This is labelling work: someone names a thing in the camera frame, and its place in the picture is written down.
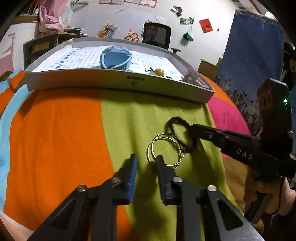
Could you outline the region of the colourful striped blanket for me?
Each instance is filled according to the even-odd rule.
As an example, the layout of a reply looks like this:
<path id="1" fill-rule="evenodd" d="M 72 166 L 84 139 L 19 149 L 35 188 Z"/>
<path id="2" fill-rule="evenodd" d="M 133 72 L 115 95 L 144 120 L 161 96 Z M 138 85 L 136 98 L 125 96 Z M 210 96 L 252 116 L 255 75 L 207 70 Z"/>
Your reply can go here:
<path id="1" fill-rule="evenodd" d="M 149 142 L 174 116 L 249 134 L 219 87 L 199 104 L 107 89 L 29 91 L 23 80 L 18 70 L 1 82 L 1 224 L 14 240 L 27 240 L 77 186 L 102 184 L 132 154 L 135 197 L 117 209 L 117 238 L 175 240 L 176 208 L 161 201 Z"/>

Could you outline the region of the blue starry hanging cloth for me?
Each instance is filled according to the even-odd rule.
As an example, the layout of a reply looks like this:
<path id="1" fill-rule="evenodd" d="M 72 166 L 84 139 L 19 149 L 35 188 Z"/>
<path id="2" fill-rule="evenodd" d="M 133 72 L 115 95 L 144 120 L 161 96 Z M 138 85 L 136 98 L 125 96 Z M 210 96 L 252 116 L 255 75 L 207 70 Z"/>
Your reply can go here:
<path id="1" fill-rule="evenodd" d="M 283 28 L 278 22 L 235 11 L 215 83 L 233 101 L 253 136 L 262 128 L 257 90 L 267 78 L 280 79 L 283 48 Z"/>

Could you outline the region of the grey shallow cardboard tray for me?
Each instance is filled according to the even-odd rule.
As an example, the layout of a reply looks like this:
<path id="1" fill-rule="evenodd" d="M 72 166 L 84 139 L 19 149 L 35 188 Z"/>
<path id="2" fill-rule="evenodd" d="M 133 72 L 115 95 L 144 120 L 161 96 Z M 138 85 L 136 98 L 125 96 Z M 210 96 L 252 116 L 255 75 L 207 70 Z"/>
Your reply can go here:
<path id="1" fill-rule="evenodd" d="M 161 94 L 206 103 L 214 88 L 168 50 L 132 41 L 70 39 L 25 69 L 29 90 L 90 87 Z"/>

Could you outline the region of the green hanging pouch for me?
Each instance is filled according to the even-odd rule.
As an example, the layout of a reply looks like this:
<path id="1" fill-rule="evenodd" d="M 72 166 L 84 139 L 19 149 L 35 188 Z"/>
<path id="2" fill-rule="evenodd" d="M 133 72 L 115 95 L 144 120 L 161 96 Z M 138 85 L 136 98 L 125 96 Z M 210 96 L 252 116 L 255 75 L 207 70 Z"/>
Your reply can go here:
<path id="1" fill-rule="evenodd" d="M 189 42 L 192 42 L 193 41 L 193 37 L 189 34 L 189 33 L 185 33 L 183 35 L 183 38 L 186 40 L 186 41 L 189 41 Z"/>

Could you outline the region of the black office chair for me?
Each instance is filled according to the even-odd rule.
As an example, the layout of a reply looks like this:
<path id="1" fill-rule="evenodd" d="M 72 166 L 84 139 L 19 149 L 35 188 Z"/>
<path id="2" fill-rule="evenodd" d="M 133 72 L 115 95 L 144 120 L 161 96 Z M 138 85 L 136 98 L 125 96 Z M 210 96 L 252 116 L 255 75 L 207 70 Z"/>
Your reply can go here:
<path id="1" fill-rule="evenodd" d="M 142 43 L 169 50 L 171 42 L 171 27 L 160 23 L 144 23 Z M 171 48 L 173 53 L 181 52 L 180 49 Z"/>

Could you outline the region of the light blue watch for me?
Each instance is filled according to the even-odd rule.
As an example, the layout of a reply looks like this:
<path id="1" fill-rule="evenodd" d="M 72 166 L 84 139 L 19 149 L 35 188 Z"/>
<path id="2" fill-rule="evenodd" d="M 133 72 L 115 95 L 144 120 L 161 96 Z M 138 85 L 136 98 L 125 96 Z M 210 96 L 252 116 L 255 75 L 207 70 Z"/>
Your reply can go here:
<path id="1" fill-rule="evenodd" d="M 128 71 L 132 53 L 125 47 L 111 46 L 102 51 L 100 66 L 102 69 Z"/>

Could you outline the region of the family cartoon poster right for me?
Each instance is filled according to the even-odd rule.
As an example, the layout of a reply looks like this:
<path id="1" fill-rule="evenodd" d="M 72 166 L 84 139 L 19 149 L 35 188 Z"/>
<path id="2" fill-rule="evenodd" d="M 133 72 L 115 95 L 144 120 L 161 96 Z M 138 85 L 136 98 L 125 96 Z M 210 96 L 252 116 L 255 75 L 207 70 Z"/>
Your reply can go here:
<path id="1" fill-rule="evenodd" d="M 141 36 L 137 32 L 133 30 L 129 30 L 126 35 L 124 36 L 123 40 L 125 41 L 133 41 L 133 42 L 140 42 Z"/>

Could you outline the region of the cartoon poster left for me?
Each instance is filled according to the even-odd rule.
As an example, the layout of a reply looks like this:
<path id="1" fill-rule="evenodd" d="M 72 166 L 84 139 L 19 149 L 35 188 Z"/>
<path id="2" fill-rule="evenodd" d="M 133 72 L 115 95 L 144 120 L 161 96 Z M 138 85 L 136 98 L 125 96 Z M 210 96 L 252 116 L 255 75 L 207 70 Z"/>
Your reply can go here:
<path id="1" fill-rule="evenodd" d="M 101 30 L 97 33 L 97 38 L 112 38 L 118 27 L 110 22 L 106 22 Z"/>

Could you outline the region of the wooden desk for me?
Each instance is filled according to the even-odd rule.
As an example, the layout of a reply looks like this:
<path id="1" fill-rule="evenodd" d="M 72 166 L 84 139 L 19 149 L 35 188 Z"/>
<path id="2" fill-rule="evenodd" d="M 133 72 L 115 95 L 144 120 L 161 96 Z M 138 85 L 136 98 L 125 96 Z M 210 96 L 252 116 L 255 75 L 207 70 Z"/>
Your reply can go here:
<path id="1" fill-rule="evenodd" d="M 23 65 L 26 69 L 35 60 L 54 47 L 70 39 L 87 37 L 84 34 L 57 32 L 29 40 L 23 44 Z"/>

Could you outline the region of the red diamond wall paper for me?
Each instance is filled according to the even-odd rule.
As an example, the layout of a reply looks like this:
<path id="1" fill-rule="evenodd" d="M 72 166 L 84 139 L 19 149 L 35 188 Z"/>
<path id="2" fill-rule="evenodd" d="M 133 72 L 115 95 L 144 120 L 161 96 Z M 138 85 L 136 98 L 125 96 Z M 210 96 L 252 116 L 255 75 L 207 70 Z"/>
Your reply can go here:
<path id="1" fill-rule="evenodd" d="M 208 33 L 213 31 L 213 28 L 209 19 L 199 20 L 199 24 L 202 28 L 203 33 Z"/>

